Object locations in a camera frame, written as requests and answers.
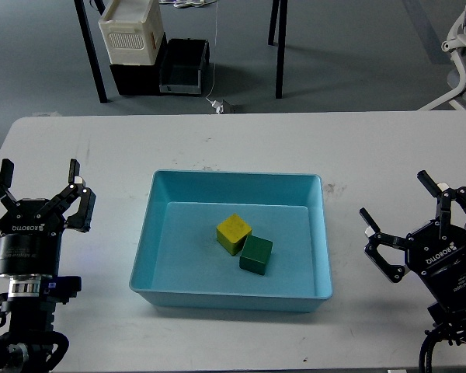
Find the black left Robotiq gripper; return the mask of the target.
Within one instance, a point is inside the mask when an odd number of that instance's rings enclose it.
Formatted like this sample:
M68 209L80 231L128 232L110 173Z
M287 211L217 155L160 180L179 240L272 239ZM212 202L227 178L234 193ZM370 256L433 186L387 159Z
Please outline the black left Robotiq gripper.
M9 192L14 163L3 159L0 202L7 212L0 218L0 277L58 275L62 229L88 232L96 195L80 176L77 159L70 160L68 185L52 199L22 199ZM79 200L78 210L64 213Z

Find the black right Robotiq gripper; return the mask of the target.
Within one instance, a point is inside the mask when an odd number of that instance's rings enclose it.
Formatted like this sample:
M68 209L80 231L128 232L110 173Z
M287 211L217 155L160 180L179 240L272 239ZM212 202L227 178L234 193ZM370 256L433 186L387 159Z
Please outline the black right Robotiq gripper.
M439 186L426 170L417 179L436 198L436 220L409 233L405 238L383 233L365 207L359 212L366 222L368 243L364 252L391 283L407 274L407 267L419 275L446 312L466 310L466 222L451 225L451 205L456 202L466 215L466 186L457 189ZM405 253L405 264L390 264L378 251L387 246Z

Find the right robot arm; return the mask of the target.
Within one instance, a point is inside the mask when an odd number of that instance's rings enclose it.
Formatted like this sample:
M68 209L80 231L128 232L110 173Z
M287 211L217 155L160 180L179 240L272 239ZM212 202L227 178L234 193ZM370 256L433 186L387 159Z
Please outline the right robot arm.
M466 186L436 183L424 170L417 178L436 199L435 217L422 227L399 237L382 232L365 208L360 215L367 223L364 252L384 276L398 283L412 271L436 300L428 308L433 329L419 352L419 370L431 372L439 342L466 346Z

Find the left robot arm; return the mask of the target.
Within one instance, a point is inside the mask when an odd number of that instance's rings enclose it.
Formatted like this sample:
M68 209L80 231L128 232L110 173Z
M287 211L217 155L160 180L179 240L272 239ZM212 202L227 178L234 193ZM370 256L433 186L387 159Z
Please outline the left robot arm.
M9 289L0 294L0 372L51 372L69 348L54 330L57 305L82 289L79 276L59 275L65 230L88 232L96 195L70 161L68 185L51 199L17 200L10 193L14 164L0 169L0 277Z

